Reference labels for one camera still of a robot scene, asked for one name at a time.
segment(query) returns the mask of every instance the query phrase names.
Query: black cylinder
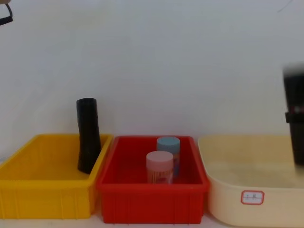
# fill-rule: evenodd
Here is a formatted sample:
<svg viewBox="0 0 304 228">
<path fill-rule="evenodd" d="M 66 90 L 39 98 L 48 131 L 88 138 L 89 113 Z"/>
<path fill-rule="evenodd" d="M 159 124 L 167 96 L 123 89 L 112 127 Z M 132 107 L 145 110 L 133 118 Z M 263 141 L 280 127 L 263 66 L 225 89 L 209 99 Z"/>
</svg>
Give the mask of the black cylinder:
<svg viewBox="0 0 304 228">
<path fill-rule="evenodd" d="M 80 150 L 78 170 L 90 174 L 101 151 L 97 102 L 94 98 L 77 100 Z"/>
<path fill-rule="evenodd" d="M 284 87 L 294 162 L 304 165 L 304 63 L 284 69 Z"/>
</svg>

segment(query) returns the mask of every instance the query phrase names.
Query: pink lid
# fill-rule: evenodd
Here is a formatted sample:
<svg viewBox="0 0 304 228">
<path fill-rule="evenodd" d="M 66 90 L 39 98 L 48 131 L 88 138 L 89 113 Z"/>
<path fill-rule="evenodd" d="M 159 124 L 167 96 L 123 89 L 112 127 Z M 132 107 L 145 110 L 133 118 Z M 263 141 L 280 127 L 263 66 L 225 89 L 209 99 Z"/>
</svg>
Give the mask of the pink lid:
<svg viewBox="0 0 304 228">
<path fill-rule="evenodd" d="M 153 151 L 148 153 L 147 169 L 157 172 L 173 169 L 173 154 L 167 151 Z"/>
</svg>

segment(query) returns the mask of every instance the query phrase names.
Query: white backdrop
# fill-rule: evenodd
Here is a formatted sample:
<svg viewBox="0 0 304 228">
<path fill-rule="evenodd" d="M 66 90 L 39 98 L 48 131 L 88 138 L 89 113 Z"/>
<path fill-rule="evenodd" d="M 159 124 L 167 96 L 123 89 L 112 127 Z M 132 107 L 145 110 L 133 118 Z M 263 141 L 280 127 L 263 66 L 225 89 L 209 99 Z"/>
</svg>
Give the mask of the white backdrop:
<svg viewBox="0 0 304 228">
<path fill-rule="evenodd" d="M 0 155 L 77 132 L 288 133 L 281 67 L 304 60 L 304 1 L 12 0 L 0 27 Z M 1 6 L 0 16 L 6 16 Z"/>
</svg>

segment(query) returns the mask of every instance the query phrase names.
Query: red bordered label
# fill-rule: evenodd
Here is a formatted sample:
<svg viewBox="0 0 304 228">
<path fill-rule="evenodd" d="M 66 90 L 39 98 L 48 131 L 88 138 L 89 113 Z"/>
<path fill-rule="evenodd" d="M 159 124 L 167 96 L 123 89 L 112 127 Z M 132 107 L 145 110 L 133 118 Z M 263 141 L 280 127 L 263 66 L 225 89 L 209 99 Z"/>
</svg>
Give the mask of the red bordered label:
<svg viewBox="0 0 304 228">
<path fill-rule="evenodd" d="M 242 191 L 241 202 L 246 205 L 262 205 L 264 203 L 264 192 L 245 190 Z"/>
</svg>

